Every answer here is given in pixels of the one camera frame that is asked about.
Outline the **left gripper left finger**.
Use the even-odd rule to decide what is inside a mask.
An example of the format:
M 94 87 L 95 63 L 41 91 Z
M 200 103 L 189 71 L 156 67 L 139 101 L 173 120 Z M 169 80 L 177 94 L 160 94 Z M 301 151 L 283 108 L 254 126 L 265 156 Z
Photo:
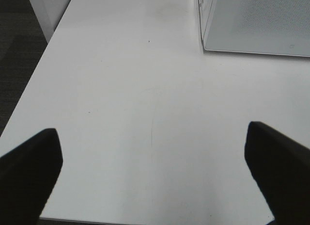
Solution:
M 0 223 L 35 225 L 63 164 L 56 129 L 44 129 L 0 159 Z

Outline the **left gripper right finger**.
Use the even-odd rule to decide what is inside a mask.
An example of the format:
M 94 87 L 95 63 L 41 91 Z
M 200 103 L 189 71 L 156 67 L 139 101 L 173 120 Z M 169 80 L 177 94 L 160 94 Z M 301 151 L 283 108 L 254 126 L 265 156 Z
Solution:
M 310 150 L 263 122 L 248 125 L 244 157 L 274 225 L 310 223 Z

